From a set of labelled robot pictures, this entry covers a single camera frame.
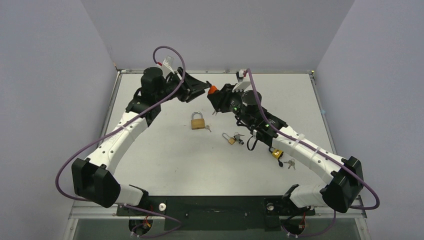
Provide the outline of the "small brass padlock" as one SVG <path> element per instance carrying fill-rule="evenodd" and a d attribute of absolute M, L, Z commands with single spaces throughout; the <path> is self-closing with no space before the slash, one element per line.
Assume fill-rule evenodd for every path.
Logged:
<path fill-rule="evenodd" d="M 222 136 L 227 140 L 227 142 L 230 144 L 230 145 L 233 145 L 235 142 L 236 142 L 236 139 L 234 138 L 234 137 L 232 137 L 232 136 L 230 136 L 230 135 L 228 135 L 227 133 L 225 133 L 225 132 L 223 132 L 222 133 Z"/>

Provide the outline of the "yellow padlock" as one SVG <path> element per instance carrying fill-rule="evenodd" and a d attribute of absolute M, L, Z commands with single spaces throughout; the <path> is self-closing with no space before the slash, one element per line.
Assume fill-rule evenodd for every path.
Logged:
<path fill-rule="evenodd" d="M 277 160 L 280 160 L 282 158 L 283 154 L 284 154 L 284 152 L 282 150 L 274 148 L 274 147 L 269 147 L 268 151 Z"/>

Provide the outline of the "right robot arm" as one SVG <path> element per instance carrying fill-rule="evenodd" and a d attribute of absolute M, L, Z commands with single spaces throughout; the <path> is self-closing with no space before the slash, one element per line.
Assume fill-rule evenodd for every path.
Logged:
<path fill-rule="evenodd" d="M 207 98 L 214 110 L 233 113 L 237 125 L 246 127 L 256 140 L 288 154 L 321 179 L 318 183 L 290 187 L 282 199 L 287 213 L 316 205 L 326 205 L 339 213 L 354 207 L 353 202 L 364 187 L 362 164 L 357 158 L 346 159 L 327 152 L 260 106 L 260 93 L 233 91 L 233 88 L 229 83 L 222 89 L 210 87 Z"/>

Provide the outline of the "yellow padlock keys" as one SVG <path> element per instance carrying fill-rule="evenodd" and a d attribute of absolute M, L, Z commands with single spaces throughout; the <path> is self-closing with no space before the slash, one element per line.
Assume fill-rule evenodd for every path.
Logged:
<path fill-rule="evenodd" d="M 290 169 L 290 168 L 293 168 L 294 170 L 296 169 L 296 167 L 295 167 L 296 162 L 295 162 L 295 160 L 294 160 L 294 159 L 290 159 L 290 160 L 288 160 L 288 161 L 281 161 L 281 160 L 278 160 L 278 165 L 279 165 L 281 168 L 283 168 L 285 165 L 287 165 L 287 168 L 288 168 L 288 169 Z"/>

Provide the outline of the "large brass padlock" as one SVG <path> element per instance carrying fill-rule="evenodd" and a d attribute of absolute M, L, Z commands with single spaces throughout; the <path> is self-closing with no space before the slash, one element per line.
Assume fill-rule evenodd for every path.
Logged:
<path fill-rule="evenodd" d="M 191 129 L 200 130 L 206 127 L 203 114 L 200 111 L 195 111 L 191 114 Z"/>

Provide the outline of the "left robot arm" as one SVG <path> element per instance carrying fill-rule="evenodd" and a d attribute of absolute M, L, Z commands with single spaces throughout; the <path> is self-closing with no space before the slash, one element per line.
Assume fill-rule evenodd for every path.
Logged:
<path fill-rule="evenodd" d="M 85 159 L 73 161 L 71 173 L 75 194 L 105 208 L 127 204 L 136 215 L 145 214 L 149 210 L 146 199 L 149 193 L 131 184 L 120 184 L 115 179 L 119 162 L 137 137 L 159 115 L 160 101 L 178 99 L 189 103 L 211 86 L 209 81 L 201 81 L 184 73 L 182 67 L 176 71 L 157 66 L 145 69 L 140 78 L 140 87 L 113 131 Z"/>

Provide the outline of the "small padlock key charm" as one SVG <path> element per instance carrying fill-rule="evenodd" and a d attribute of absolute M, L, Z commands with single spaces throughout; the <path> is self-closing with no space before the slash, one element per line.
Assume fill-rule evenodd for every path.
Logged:
<path fill-rule="evenodd" d="M 235 141 L 237 142 L 237 143 L 239 143 L 240 145 L 244 145 L 245 144 L 245 142 L 242 140 L 242 137 L 243 137 L 244 135 L 243 134 L 240 134 L 239 132 L 235 132 L 234 133 L 234 135 L 233 135 L 233 138 L 235 139 Z"/>

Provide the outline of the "orange padlock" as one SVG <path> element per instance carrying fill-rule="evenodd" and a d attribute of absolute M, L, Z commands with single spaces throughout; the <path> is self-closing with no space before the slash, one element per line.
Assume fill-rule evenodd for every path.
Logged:
<path fill-rule="evenodd" d="M 209 87 L 209 90 L 207 92 L 208 95 L 211 95 L 218 90 L 217 87 L 215 85 L 212 85 L 209 81 L 207 81 L 206 83 Z"/>

